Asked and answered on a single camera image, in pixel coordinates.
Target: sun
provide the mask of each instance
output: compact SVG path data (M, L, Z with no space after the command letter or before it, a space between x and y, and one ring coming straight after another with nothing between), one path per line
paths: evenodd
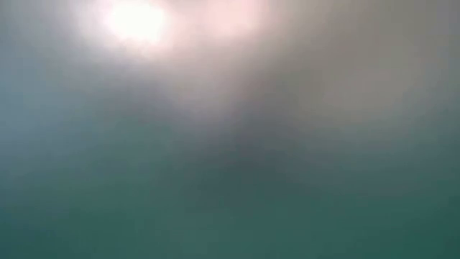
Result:
M117 1L104 18L109 32L123 41L158 43L167 26L166 11L147 1Z

